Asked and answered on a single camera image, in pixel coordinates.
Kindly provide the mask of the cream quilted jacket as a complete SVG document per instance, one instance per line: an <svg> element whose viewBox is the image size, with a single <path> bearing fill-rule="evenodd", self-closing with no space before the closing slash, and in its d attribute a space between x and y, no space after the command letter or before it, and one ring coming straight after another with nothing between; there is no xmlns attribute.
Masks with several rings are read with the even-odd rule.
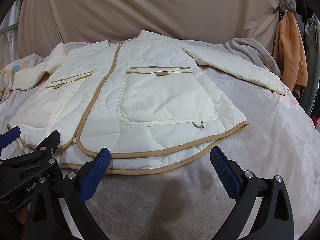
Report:
<svg viewBox="0 0 320 240"><path fill-rule="evenodd" d="M170 171L248 125L204 66L286 94L276 74L245 59L142 31L120 43L60 43L44 62L17 72L12 89L35 92L7 127L20 128L25 150L58 131L62 167L79 169L105 147L110 173Z"/></svg>

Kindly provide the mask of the silver satin fabric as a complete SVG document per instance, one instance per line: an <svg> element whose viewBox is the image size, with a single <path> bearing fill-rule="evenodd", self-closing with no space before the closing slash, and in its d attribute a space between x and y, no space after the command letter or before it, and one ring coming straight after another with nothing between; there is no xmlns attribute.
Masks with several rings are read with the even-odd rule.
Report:
<svg viewBox="0 0 320 240"><path fill-rule="evenodd" d="M1 68L19 59L18 22L22 0L16 0L1 22Z"/></svg>

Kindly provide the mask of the beige draped curtain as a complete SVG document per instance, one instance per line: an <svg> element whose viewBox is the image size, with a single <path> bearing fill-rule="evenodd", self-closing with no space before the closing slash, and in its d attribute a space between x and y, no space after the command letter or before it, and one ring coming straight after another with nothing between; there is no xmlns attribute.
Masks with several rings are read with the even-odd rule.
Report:
<svg viewBox="0 0 320 240"><path fill-rule="evenodd" d="M59 43L120 42L142 30L223 44L251 37L272 50L279 0L23 0L21 57L46 57Z"/></svg>

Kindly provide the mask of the orange hanging garment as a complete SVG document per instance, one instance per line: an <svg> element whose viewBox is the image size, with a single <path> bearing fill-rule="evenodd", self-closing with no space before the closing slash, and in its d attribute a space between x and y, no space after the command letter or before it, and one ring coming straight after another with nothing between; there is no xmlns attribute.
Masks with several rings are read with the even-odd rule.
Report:
<svg viewBox="0 0 320 240"><path fill-rule="evenodd" d="M299 99L302 88L308 86L308 67L296 17L287 10L277 27L272 56L282 74L282 82Z"/></svg>

